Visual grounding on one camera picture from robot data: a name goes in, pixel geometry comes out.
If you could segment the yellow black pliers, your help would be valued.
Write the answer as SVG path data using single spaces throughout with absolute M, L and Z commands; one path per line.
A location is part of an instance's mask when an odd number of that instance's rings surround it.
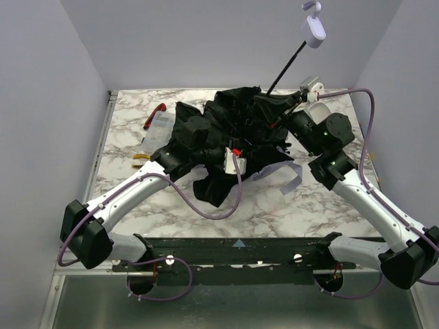
M 144 161 L 149 161 L 150 160 L 150 156 L 147 154 L 135 154 L 132 157 L 134 160 L 144 160 Z M 133 169 L 140 169 L 145 163 L 134 163 L 131 165 L 131 167 Z

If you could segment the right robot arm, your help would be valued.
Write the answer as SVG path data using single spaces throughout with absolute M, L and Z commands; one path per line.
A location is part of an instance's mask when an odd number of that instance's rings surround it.
M 305 100 L 326 98 L 318 92 L 271 97 L 255 96 L 257 110 L 273 129 L 285 128 L 314 159 L 313 177 L 353 206 L 382 236 L 376 243 L 333 233 L 322 242 L 340 263 L 355 263 L 380 271 L 400 289 L 411 288 L 438 261 L 438 227 L 426 228 L 395 206 L 364 175 L 364 163 L 344 152 L 355 136 L 349 118 L 339 112 L 314 119 L 297 107 Z

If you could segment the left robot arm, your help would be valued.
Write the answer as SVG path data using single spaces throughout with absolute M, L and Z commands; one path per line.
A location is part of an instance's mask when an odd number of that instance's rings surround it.
M 144 259 L 149 249 L 146 240 L 135 234 L 115 234 L 115 226 L 141 202 L 174 185 L 197 165 L 222 167 L 229 145 L 223 131 L 202 117 L 174 123 L 168 143 L 159 147 L 131 177 L 85 204 L 78 200 L 68 204 L 62 221 L 58 264 L 73 264 L 63 261 L 66 251 L 86 269 L 105 260 L 135 263 Z

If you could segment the lavender folding umbrella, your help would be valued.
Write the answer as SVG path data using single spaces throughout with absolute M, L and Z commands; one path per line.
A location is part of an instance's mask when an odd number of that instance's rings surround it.
M 261 93 L 270 95 L 277 85 L 273 82 L 267 92 L 258 86 L 239 87 L 216 92 L 214 98 L 207 101 L 202 110 L 179 101 L 176 104 L 176 122 L 183 123 L 192 116 L 202 117 L 219 130 L 229 140 L 230 149 L 238 149 L 247 160 L 244 175 L 225 174 L 224 165 L 204 166 L 207 176 L 193 183 L 193 192 L 197 199 L 213 206 L 220 206 L 232 187 L 239 180 L 249 178 L 271 165 L 288 160 L 286 142 L 287 128 L 283 125 L 293 109 L 284 112 L 276 119 L 265 119 L 255 105 L 255 96 Z

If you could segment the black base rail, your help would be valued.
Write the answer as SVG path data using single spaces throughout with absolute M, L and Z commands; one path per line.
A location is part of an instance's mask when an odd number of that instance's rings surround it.
M 132 266 L 122 261 L 115 273 L 136 284 L 152 278 L 160 286 L 313 284 L 314 272 L 354 269 L 338 263 L 325 249 L 324 238 L 148 238 L 148 260 L 156 265 Z

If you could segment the clear plastic screw box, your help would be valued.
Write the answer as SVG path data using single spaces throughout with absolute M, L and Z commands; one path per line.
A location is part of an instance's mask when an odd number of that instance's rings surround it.
M 144 154 L 151 156 L 157 149 L 168 144 L 175 119 L 176 115 L 172 112 L 157 112 L 154 115 L 142 142 Z

